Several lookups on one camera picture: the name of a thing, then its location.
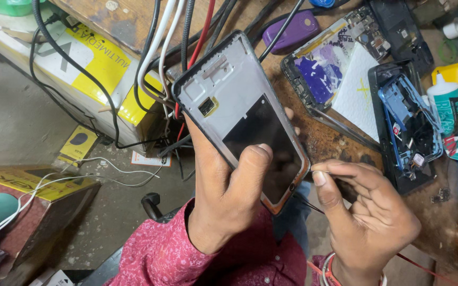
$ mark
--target purple phone case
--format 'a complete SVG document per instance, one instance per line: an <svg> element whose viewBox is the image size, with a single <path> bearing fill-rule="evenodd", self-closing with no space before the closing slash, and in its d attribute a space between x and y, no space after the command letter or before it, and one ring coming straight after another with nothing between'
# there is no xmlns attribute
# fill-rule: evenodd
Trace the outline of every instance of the purple phone case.
<svg viewBox="0 0 458 286"><path fill-rule="evenodd" d="M284 22L285 19L274 23L268 29L266 29L263 34L263 40L266 46L268 46L271 41L273 41ZM311 38L319 34L319 32L319 23L311 11L298 13L293 17L293 20L291 20L289 26L285 28L282 36L280 36L280 39L278 39L273 49L271 49L271 53L275 55L278 51L301 42L307 38Z"/></svg>

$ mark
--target worn wooden table surface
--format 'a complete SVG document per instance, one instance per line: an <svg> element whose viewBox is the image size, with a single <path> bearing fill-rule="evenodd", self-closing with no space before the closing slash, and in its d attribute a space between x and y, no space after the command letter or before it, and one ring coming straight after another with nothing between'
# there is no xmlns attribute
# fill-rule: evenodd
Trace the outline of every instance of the worn wooden table surface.
<svg viewBox="0 0 458 286"><path fill-rule="evenodd" d="M51 2L77 17L81 22L110 39L113 43L118 44L134 57L140 57L140 51L144 46L151 22L154 1L51 0ZM202 28L208 2L208 0L195 2L191 35ZM216 2L215 11L218 10L222 2L222 0ZM294 0L284 0L268 19L288 13L295 2ZM238 1L219 39L234 29L243 30L267 3L267 0ZM316 18L321 28L325 29L360 4L360 0L352 0L338 9ZM162 10L164 7L165 1L162 2ZM306 1L302 9L311 7ZM169 48L180 43L182 30L180 28L175 31ZM264 43L261 41L256 47L256 54L260 55L264 48ZM307 149L311 162L316 163L337 158L347 162L366 162L382 169L383 164L379 153L356 143L309 116L282 74L280 61L283 57L283 55L268 55L263 62L263 68L283 106L289 106L295 112L293 124L302 130L300 139ZM176 76L177 73L174 68L171 69L172 72L169 74L172 77ZM404 197L404 200L423 225L422 232L414 244L438 262L449 264L458 269L458 256L453 241L458 222L458 184L456 178L450 184L448 183L446 160L438 160L435 165L438 174L435 181L412 192ZM455 163L450 165L450 169L453 169L457 174ZM432 204L430 197L436 195L442 187L451 187L452 198L445 203Z"/></svg>

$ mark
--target hand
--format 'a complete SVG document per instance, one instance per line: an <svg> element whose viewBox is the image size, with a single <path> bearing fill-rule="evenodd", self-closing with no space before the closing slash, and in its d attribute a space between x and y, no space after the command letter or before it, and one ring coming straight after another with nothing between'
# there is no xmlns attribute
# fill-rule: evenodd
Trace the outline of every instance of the hand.
<svg viewBox="0 0 458 286"><path fill-rule="evenodd" d="M312 166L319 202L330 223L333 275L343 286L377 286L386 263L419 234L421 225L381 171L328 160ZM330 172L358 192L348 210Z"/></svg>
<svg viewBox="0 0 458 286"><path fill-rule="evenodd" d="M289 119L293 111L285 109ZM195 150L195 206L188 218L188 236L202 253L220 250L252 224L261 207L263 180L273 151L266 144L243 150L232 171L199 128L185 116Z"/></svg>

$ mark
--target man's right hand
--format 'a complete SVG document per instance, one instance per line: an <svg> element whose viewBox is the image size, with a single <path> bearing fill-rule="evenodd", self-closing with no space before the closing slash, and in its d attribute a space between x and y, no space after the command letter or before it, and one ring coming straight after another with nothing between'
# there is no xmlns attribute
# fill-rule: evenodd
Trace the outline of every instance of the man's right hand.
<svg viewBox="0 0 458 286"><path fill-rule="evenodd" d="M330 223L333 275L343 286L377 286L386 263L418 236L420 221L372 166L328 160L312 171ZM332 176L358 192L349 210Z"/></svg>

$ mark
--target white power cord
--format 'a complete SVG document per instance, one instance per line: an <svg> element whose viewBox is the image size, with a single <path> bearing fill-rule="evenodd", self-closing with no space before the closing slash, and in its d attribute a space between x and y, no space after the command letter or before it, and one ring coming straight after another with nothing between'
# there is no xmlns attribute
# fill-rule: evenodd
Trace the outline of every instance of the white power cord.
<svg viewBox="0 0 458 286"><path fill-rule="evenodd" d="M143 65L140 67L139 75L138 75L138 82L139 87L143 90L146 94L151 93L143 84L144 76L146 69L148 69L149 63L151 63L152 57L158 49L158 45L160 44L162 37L164 35L165 29L167 28L167 24L169 22L169 18L171 13L173 12L174 5L176 4L176 0L168 0L167 5L165 6L164 13L162 15L162 20L158 25L158 29L156 31L155 37L153 38L153 42L151 43L151 47L149 48L148 54L144 58Z"/></svg>
<svg viewBox="0 0 458 286"><path fill-rule="evenodd" d="M67 178L61 178L61 179L57 179L57 180L54 180L54 181L50 181L46 184L43 184L42 185L42 182L44 179L46 179L47 177L49 177L50 175L54 175L54 174L58 174L58 173L63 173L64 171L66 171L68 169L68 167L72 166L74 163L77 163L77 162L82 162L82 161L92 161L92 160L96 160L96 159L103 159L103 160L106 160L111 166L113 166L116 170L118 170L119 172L123 172L123 173L135 173L135 172L145 172L145 173L149 173L151 174L151 176L146 179L144 182L141 182L139 184L135 184L135 185L128 185L128 184L125 184L125 183L122 183L122 182L119 182L117 180L114 180L114 179L111 179L111 178L106 178L104 176L97 176L97 175L93 175L93 174L88 174L88 175L84 175L84 176L78 176L78 177L67 177ZM123 170L120 170L118 167L114 166L114 164L112 164L109 160L103 158L103 157L96 157L96 158L88 158L88 159L82 159L82 160L77 160L77 161L73 161L72 163L70 163L68 166L66 166L65 168L63 168L63 170L61 172L53 172L53 173L49 173L47 175L45 175L41 180L40 182L38 182L37 186L35 187L34 190L32 191L29 191L27 193L23 193L18 199L17 199L17 210L15 213L13 213L12 215L10 215L9 217L7 217L6 219L4 219L3 221L0 222L0 230L2 230L5 226L7 226L10 222L12 222L12 220L20 213L22 212L30 203L31 201L33 200L33 198L35 198L36 196L36 193L38 192L39 189L49 185L49 184L52 184L52 183L55 183L55 182L58 182L58 181L63 181L63 180L71 180L71 179L78 179L78 178L86 178L86 177L98 177L98 178L105 178L105 179L108 179L110 181L113 181L113 182L116 182L118 184L122 184L122 185L125 185L125 186L129 186L129 187L136 187L136 186L142 186L142 185L145 185L146 183L148 183L151 179L153 179L153 177L157 177L157 178L160 178L159 176L157 176L156 174L162 169L162 166L161 165L158 170L155 172L155 173L151 173L151 172L147 172L147 171L123 171ZM33 193L31 195L31 198L29 198L29 200L21 207L21 202L20 200L22 199L22 197L24 197L25 195L27 194L30 194L30 193Z"/></svg>
<svg viewBox="0 0 458 286"><path fill-rule="evenodd" d="M158 72L160 74L160 79L162 80L162 86L165 89L165 101L169 100L170 98L170 91L169 87L167 85L167 80L165 79L165 74L164 74L164 63L165 63L165 54L167 53L167 48L169 47L170 40L173 38L174 30L176 29L176 26L178 25L178 21L180 20L181 13L183 11L183 6L185 5L185 0L180 0L178 3L178 8L176 9L176 13L174 15L173 22L169 28L169 32L167 34L167 37L165 37L164 44L162 45L162 53L160 54L160 62L158 64ZM170 123L170 117L168 116L168 111L167 111L167 106L164 106L164 112L165 112L165 118L167 119L167 123L165 124L165 137L168 136L168 129L169 129L169 123Z"/></svg>

